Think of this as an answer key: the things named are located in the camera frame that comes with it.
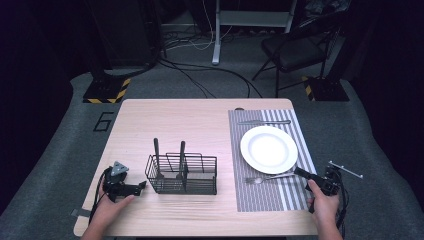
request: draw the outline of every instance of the striped placemat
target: striped placemat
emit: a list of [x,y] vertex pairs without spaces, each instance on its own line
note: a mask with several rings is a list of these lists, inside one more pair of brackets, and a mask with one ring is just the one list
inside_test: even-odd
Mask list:
[[311,194],[305,190],[306,179],[299,176],[273,179],[258,185],[244,183],[246,177],[265,177],[252,168],[244,159],[240,151],[240,141],[250,129],[259,125],[238,125],[238,122],[247,120],[291,120],[290,124],[267,124],[289,134],[299,150],[296,166],[316,173],[314,164],[303,138],[296,114],[291,110],[230,110],[231,145],[233,152],[234,176],[237,195],[237,209],[239,212],[257,211],[288,211],[308,209],[306,200]]

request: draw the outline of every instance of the gray carpet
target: gray carpet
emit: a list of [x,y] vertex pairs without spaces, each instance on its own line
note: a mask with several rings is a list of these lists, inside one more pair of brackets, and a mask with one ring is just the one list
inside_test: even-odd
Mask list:
[[[265,61],[261,37],[239,37],[222,46],[221,64],[250,79]],[[168,60],[211,66],[212,47],[169,50]],[[131,72],[115,70],[111,73]],[[317,75],[319,66],[284,76],[283,83]],[[243,80],[221,71],[187,72],[217,98],[246,98]],[[273,97],[274,71],[253,84],[263,97]],[[70,216],[81,207],[110,133],[93,132],[102,112],[116,118],[120,104],[82,103],[90,74],[72,80],[74,96],[68,112],[36,167],[0,218],[0,239],[76,239]],[[350,83],[342,80],[349,102],[311,102],[302,85],[280,92],[293,102],[317,171],[324,173],[330,160],[363,174],[360,180],[344,174],[350,193],[346,239],[424,239],[424,214],[406,181],[392,168],[376,144],[363,106]],[[253,89],[251,96],[258,98]],[[205,98],[202,91],[178,70],[156,65],[132,78],[124,99]],[[316,239],[316,237],[290,237]]]

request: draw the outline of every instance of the black wire basket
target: black wire basket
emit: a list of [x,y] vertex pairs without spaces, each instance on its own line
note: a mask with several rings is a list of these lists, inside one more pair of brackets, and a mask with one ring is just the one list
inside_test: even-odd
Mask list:
[[159,155],[155,139],[155,155],[150,155],[146,176],[156,193],[216,195],[216,157],[200,153],[184,153],[185,142],[181,142],[180,153]]

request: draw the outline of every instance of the knife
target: knife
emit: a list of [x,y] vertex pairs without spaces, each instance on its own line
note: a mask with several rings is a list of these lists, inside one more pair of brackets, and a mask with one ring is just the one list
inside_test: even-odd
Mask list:
[[282,121],[262,121],[262,120],[250,120],[238,122],[239,125],[256,125],[256,124],[290,124],[290,120],[282,120]]

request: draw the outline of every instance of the black curtain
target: black curtain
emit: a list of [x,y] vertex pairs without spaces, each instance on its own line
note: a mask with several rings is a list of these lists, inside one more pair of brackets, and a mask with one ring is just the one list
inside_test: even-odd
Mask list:
[[352,82],[373,135],[424,210],[424,5],[384,1],[359,77]]
[[[74,13],[93,27],[83,0]],[[3,212],[54,135],[72,98],[70,80],[88,72],[72,40],[62,1],[0,3]],[[90,38],[96,39],[96,31]],[[94,49],[102,62],[102,49]]]

